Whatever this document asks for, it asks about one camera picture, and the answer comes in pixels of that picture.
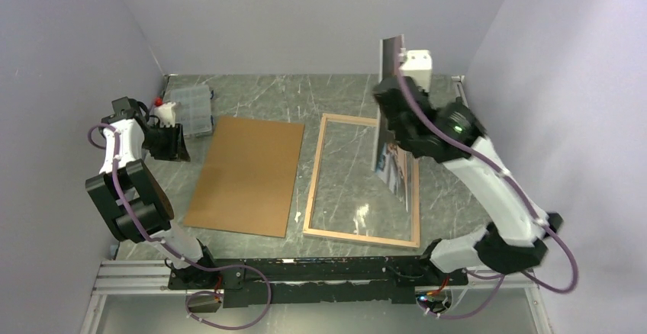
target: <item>gray marble surface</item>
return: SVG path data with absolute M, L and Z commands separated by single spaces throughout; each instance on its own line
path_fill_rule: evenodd
M 322 113 L 375 117 L 371 89 L 376 75 L 182 75 L 168 91 L 208 84 L 215 93 L 213 114 L 303 123 L 298 174 L 284 239 L 188 227 L 218 258 L 271 258 L 421 253 L 434 239 L 470 233 L 488 215 L 469 190 L 432 159 L 420 160 L 419 249 L 369 245 L 303 236 L 304 210 Z M 430 99 L 442 105 L 455 97 L 451 80 L 434 76 Z M 410 238 L 410 216 L 404 205 L 370 171 L 374 130 L 329 124 L 323 148 L 313 227 L 394 239 Z M 169 196 L 182 224 L 195 190 L 211 137 L 186 140 L 191 162 L 146 164 Z M 123 242 L 118 259 L 161 259 L 152 247 Z

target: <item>wooden frame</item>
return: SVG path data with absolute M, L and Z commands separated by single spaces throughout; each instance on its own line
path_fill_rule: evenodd
M 362 236 L 354 233 L 338 233 L 337 231 L 326 231 L 313 229 L 312 212 L 314 209 L 314 199 L 317 196 L 317 182 L 319 181 L 319 167 L 321 165 L 321 153 L 324 148 L 324 138 L 326 136 L 326 125 L 328 121 L 341 124 L 355 124 L 358 126 L 377 127 L 378 120 L 373 118 L 353 117 L 350 115 L 326 114 L 321 116 L 321 125 L 319 128 L 319 140 L 317 142 L 317 151 L 314 154 L 314 165 L 312 168 L 312 181 L 310 183 L 310 192 L 307 196 L 307 206 L 305 210 L 305 220 L 303 234 L 305 236 L 320 236 L 333 239 L 344 239 L 359 242 L 370 242 L 374 244 L 403 246 L 407 248 L 420 247 L 420 189 L 419 189 L 419 169 L 418 160 L 412 162 L 413 174 L 411 178 L 411 241 L 389 239 L 385 237 Z

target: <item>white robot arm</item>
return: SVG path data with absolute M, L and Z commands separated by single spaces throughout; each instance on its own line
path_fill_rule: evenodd
M 461 98 L 443 108 L 434 108 L 428 99 L 432 75 L 429 51 L 410 50 L 401 57 L 400 71 L 425 116 L 445 135 L 490 159 L 502 172 L 479 158 L 448 144 L 427 129 L 404 99 L 395 76 L 385 77 L 373 90 L 400 148 L 414 157 L 432 157 L 456 175 L 488 212 L 492 223 L 455 239 L 441 239 L 427 249 L 432 264 L 444 273 L 486 265 L 503 274 L 537 266 L 546 254 L 543 226 L 553 231 L 562 224 L 556 213 L 546 213 L 532 201 L 537 218 L 529 215 L 518 193 L 503 177 L 509 172 L 494 150 L 485 129 Z
M 85 181 L 85 189 L 117 240 L 129 239 L 153 246 L 170 260 L 174 276 L 195 287 L 204 287 L 214 283 L 217 277 L 190 266 L 187 260 L 213 267 L 213 257 L 173 220 L 169 199 L 143 162 L 143 149 L 155 159 L 190 160 L 182 125 L 175 123 L 174 106 L 167 103 L 154 109 L 157 122 L 148 124 L 151 116 L 140 102 L 130 98 L 113 101 L 114 114 L 103 118 L 101 123 L 114 130 L 99 127 L 106 140 L 105 160 L 99 174 Z M 117 149 L 114 148 L 115 133 L 119 139 Z M 142 236 L 137 224 L 126 213 L 124 201 L 117 195 L 111 178 L 114 160 L 117 160 L 120 188 L 149 239 Z M 169 248 L 180 252 L 184 258 L 178 258 Z

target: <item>brown cardboard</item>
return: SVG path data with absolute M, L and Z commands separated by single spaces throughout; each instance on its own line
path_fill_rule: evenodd
M 219 117 L 186 226 L 285 237 L 304 125 Z

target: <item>purple cable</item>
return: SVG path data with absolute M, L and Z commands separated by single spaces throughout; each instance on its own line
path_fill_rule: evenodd
M 126 199 L 126 196 L 124 194 L 124 190 L 121 188 L 121 184 L 119 184 L 119 178 L 117 177 L 117 171 L 119 169 L 119 160 L 115 159 L 114 157 L 119 154 L 119 144 L 120 144 L 120 139 L 119 139 L 119 133 L 117 130 L 111 126 L 110 124 L 97 124 L 96 126 L 90 128 L 90 131 L 88 135 L 92 134 L 92 131 L 95 129 L 103 127 L 107 130 L 110 130 L 112 134 L 114 135 L 114 148 L 113 148 L 113 160 L 112 160 L 112 183 L 114 184 L 114 189 L 117 192 L 117 196 L 121 199 L 122 203 L 124 204 L 124 208 L 126 209 L 126 212 L 128 213 L 128 216 L 133 220 L 133 223 L 135 224 L 135 227 L 137 228 L 137 231 L 141 234 L 141 236 L 147 241 L 147 242 L 160 242 L 161 245 L 166 249 L 171 255 L 175 256 L 177 259 L 181 259 L 184 262 L 187 262 L 188 264 L 202 270 L 202 271 L 223 271 L 226 269 L 234 269 L 234 268 L 242 268 L 242 269 L 249 269 L 250 271 L 253 271 L 257 273 L 261 279 L 265 282 L 267 286 L 267 303 L 265 307 L 263 308 L 263 311 L 260 313 L 258 317 L 256 317 L 252 322 L 247 323 L 242 326 L 224 326 L 224 325 L 219 325 L 216 323 L 212 323 L 211 321 L 204 320 L 201 317 L 198 317 L 197 315 L 193 314 L 189 307 L 188 304 L 191 302 L 191 299 L 197 296 L 205 295 L 205 292 L 208 292 L 211 295 L 215 295 L 216 293 L 212 291 L 200 291 L 192 294 L 191 296 L 187 297 L 187 300 L 185 302 L 185 309 L 186 313 L 188 314 L 188 317 L 191 317 L 192 319 L 198 321 L 199 323 L 203 323 L 209 326 L 212 326 L 217 329 L 223 329 L 223 330 L 241 330 L 241 329 L 247 329 L 253 325 L 255 325 L 257 322 L 259 322 L 266 314 L 267 311 L 269 310 L 269 305 L 272 302 L 272 286 L 269 283 L 269 279 L 258 269 L 254 267 L 250 267 L 248 265 L 241 265 L 241 264 L 236 264 L 236 265 L 225 265 L 222 267 L 216 267 L 216 268 L 208 268 L 208 267 L 203 267 L 202 265 L 199 265 L 196 262 L 193 262 L 189 259 L 186 259 L 182 254 L 178 253 L 177 251 L 174 250 L 171 246 L 168 246 L 163 242 L 163 239 L 154 239 L 150 237 L 150 235 L 146 232 L 146 229 L 143 228 L 141 222 L 137 218 L 137 215 L 135 214 L 133 208 L 130 205 L 130 202 Z
M 490 275 L 490 276 L 485 276 L 485 275 L 478 275 L 474 273 L 473 271 L 467 271 L 468 275 L 471 275 L 474 278 L 481 279 L 483 281 L 492 281 L 494 279 L 499 279 L 503 277 L 504 275 Z
M 98 148 L 98 149 L 105 149 L 105 146 L 101 146 L 100 144 L 96 143 L 96 142 L 92 139 L 92 132 L 94 132 L 94 131 L 95 131 L 97 128 L 99 128 L 99 127 L 102 127 L 102 126 L 98 124 L 98 125 L 96 125 L 96 126 L 94 126 L 94 127 L 90 128 L 90 130 L 88 131 L 88 142 L 90 142 L 90 144 L 91 144 L 91 145 L 93 145 L 94 147 L 96 147 L 96 148 Z
M 490 304 L 492 299 L 494 299 L 494 296 L 497 295 L 499 288 L 501 288 L 501 285 L 504 283 L 504 279 L 505 277 L 501 277 L 501 279 L 499 279 L 499 282 L 497 282 L 497 285 L 494 286 L 494 289 L 490 293 L 490 296 L 488 296 L 488 298 L 485 299 L 485 301 L 483 301 L 483 303 L 481 303 L 481 305 L 475 308 L 472 312 L 464 313 L 462 315 L 439 315 L 437 316 L 437 318 L 443 319 L 443 320 L 461 320 L 461 319 L 467 319 L 469 317 L 476 315 L 477 313 L 480 313 L 487 305 Z
M 395 43 L 395 48 L 394 48 L 394 53 L 400 53 L 401 51 L 401 43 L 398 43 L 396 41 Z M 413 94 L 411 94 L 411 90 L 407 86 L 407 82 L 404 80 L 404 76 L 402 76 L 402 72 L 400 71 L 400 60 L 398 56 L 394 57 L 394 70 L 395 70 L 395 75 L 398 78 L 398 83 L 400 85 L 400 91 L 402 95 L 404 96 L 404 99 L 407 101 L 407 104 L 409 104 L 409 107 L 411 110 L 417 115 L 418 119 L 430 130 L 438 136 L 441 140 L 447 142 L 448 144 L 454 146 L 457 149 L 460 149 L 464 153 L 468 153 L 477 159 L 481 160 L 484 162 L 486 165 L 490 166 L 492 170 L 494 170 L 497 174 L 500 174 L 503 169 L 497 165 L 496 162 L 490 160 L 487 156 L 483 155 L 479 151 L 476 151 L 475 149 L 472 149 L 471 147 L 467 147 L 466 145 L 463 145 L 462 143 L 452 139 L 450 136 L 447 136 L 444 134 L 438 127 L 436 127 L 429 118 L 425 115 L 422 109 L 420 109 L 420 106 L 416 104 L 416 101 L 414 99 Z M 535 208 L 533 207 L 533 204 L 530 202 L 530 199 L 526 196 L 525 193 L 523 193 L 523 190 L 521 187 L 517 184 L 514 179 L 512 179 L 509 175 L 505 175 L 503 177 L 503 180 L 508 183 L 508 185 L 517 193 L 521 201 L 523 202 L 523 205 L 526 207 L 528 210 L 528 213 L 530 216 L 534 219 L 537 220 L 539 219 L 539 215 L 535 211 Z M 549 291 L 553 291 L 556 293 L 560 294 L 567 294 L 572 292 L 575 287 L 578 285 L 578 280 L 579 280 L 579 269 L 578 269 L 578 263 L 575 261 L 575 257 L 573 256 L 573 253 L 571 250 L 566 246 L 566 244 L 562 241 L 562 239 L 555 234 L 549 226 L 542 226 L 542 228 L 546 231 L 546 233 L 551 236 L 555 242 L 559 245 L 560 248 L 564 250 L 564 253 L 566 254 L 566 257 L 568 258 L 568 261 L 571 263 L 571 270 L 573 272 L 572 278 L 571 278 L 571 283 L 566 287 L 566 288 L 557 288 L 548 285 L 545 282 L 542 282 L 538 280 L 537 278 L 530 276 L 528 273 L 524 272 L 525 276 L 527 276 L 530 280 L 534 281 L 535 283 L 539 284 L 540 286 L 544 287 L 545 289 Z

